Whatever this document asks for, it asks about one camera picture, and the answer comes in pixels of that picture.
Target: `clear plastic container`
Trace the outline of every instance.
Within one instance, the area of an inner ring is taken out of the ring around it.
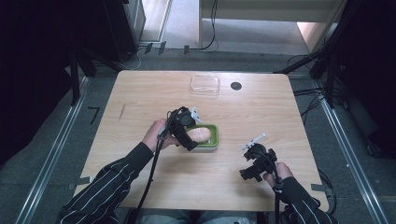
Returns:
[[[219,95],[219,78],[208,76],[193,76],[191,78],[191,92],[202,95]]]

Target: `gray carpet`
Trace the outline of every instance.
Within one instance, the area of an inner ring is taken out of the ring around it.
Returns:
[[[169,49],[162,55],[153,50],[149,54],[143,51],[139,54],[141,70],[198,70],[198,71],[247,71],[271,72],[286,66],[289,55],[266,55],[232,52],[197,52],[187,55],[183,50]],[[124,65],[134,67],[138,60],[133,57]],[[49,180],[41,201],[32,218],[31,223],[53,223],[59,208],[71,199],[73,190],[68,190],[69,183],[75,183],[79,178],[84,162],[88,156],[98,124],[106,107],[117,74],[105,66],[97,66],[99,73],[92,78],[85,101],[78,114],[76,123],[66,141],[63,153]],[[312,89],[310,78],[292,78],[290,80],[294,90]],[[300,111],[307,109],[312,96],[296,97]],[[28,189],[35,181],[35,177],[46,159],[51,144],[60,130],[63,119],[69,109],[70,92],[58,104],[35,136],[32,143],[18,155],[8,161],[0,172],[0,203],[7,206],[0,208],[0,223],[15,222],[21,207],[26,200]],[[91,125],[93,111],[88,106],[99,106],[99,115]],[[394,174],[393,160],[374,159],[365,151],[365,145],[357,131],[353,120],[342,107],[336,107],[343,124],[351,138],[356,153],[361,159],[375,191],[380,196],[394,194],[394,179],[387,174]],[[357,184],[353,179],[346,160],[338,146],[329,122],[319,106],[312,110],[307,117],[305,129],[311,144],[318,168],[332,181],[338,198],[334,216],[340,223],[373,223],[367,207],[361,197]],[[390,223],[396,223],[396,217],[391,211],[395,203],[383,203]],[[117,211],[124,216],[126,209]]]

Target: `pants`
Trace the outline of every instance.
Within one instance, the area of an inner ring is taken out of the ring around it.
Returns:
[[[142,209],[138,224],[192,224],[188,210]],[[197,224],[257,224],[255,212],[202,211]]]

